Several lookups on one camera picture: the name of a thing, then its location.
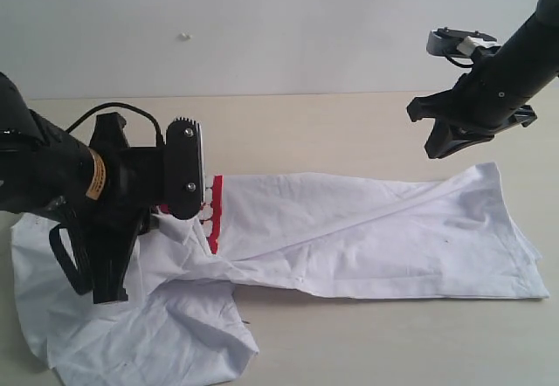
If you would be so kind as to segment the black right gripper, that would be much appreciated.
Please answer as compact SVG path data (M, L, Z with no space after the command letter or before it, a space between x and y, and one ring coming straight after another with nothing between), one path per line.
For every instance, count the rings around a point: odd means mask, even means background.
M453 88L428 96L415 97L406 111L412 122L434 119L424 145L430 159L444 159L464 148L493 140L482 134L453 126L448 122L497 133L515 125L527 127L537 119L529 100L537 93L536 63L529 55L500 49L491 55L476 54L477 61Z

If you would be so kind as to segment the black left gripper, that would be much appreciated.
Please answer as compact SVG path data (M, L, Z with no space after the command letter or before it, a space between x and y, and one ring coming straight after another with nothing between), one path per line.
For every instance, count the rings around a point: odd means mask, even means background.
M155 130L155 144L133 147L119 113L96 116L89 147L100 155L106 180L93 214L85 219L85 241L75 227L57 224L49 243L63 273L78 295L93 291L94 304L128 301L124 279L135 240L152 229L152 212L162 201L164 140L161 126L144 114ZM67 231L73 258L61 237Z

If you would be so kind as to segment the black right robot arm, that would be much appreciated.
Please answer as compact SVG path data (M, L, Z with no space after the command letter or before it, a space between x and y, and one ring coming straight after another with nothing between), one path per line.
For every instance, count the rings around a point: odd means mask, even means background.
M536 120L528 103L558 76L558 0L538 0L503 45L485 33L445 27L430 32L426 50L465 69L452 89L416 97L406 108L413 122L434 121L424 150L443 159Z

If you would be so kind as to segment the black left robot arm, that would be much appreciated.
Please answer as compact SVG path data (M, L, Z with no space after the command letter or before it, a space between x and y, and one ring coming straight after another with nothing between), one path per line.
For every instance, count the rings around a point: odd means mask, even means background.
M164 199L162 136L131 148L124 120L108 114L91 145L29 109L1 77L1 209L54 221L52 253L73 290L93 302L125 302L137 237Z

